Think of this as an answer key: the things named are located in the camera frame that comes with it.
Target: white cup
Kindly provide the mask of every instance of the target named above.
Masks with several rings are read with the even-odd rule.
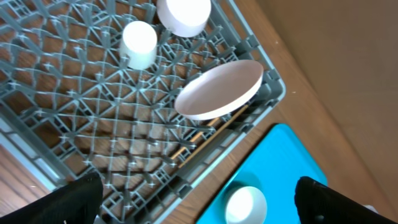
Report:
[[[255,187],[241,187],[234,191],[225,208],[227,224],[262,224],[266,216],[266,198]]]
[[[158,0],[156,6],[162,24],[180,37],[200,34],[211,12],[211,0]]]
[[[128,55],[128,67],[138,70],[149,68],[156,59],[157,34],[146,22],[130,22],[124,29],[120,41],[121,57]]]

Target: gray plastic dish rack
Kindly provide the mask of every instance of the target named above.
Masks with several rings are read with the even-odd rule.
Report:
[[[285,95],[233,0],[212,0],[206,29],[190,39],[172,35],[155,12],[151,0],[0,2],[1,144],[49,190],[99,173],[97,223],[160,223]],[[128,68],[118,55],[121,31],[135,20],[159,35],[147,70]],[[176,113],[175,97],[203,72],[239,59],[263,64],[260,90],[178,169],[215,128]],[[200,131],[201,142],[190,142]]]

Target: beige wall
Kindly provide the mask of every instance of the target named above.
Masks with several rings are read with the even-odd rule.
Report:
[[[398,211],[398,1],[258,1]]]

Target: white plate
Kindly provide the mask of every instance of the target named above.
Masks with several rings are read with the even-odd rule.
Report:
[[[175,100],[175,109],[186,118],[206,120],[238,109],[260,88],[262,65],[238,60],[215,67],[190,82]]]

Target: blue plastic tray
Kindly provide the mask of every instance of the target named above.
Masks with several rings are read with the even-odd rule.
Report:
[[[237,185],[262,190],[268,205],[264,223],[299,223],[294,194],[302,176],[327,185],[325,175],[294,132],[286,124],[278,124],[230,178],[197,223],[225,223],[226,194]]]

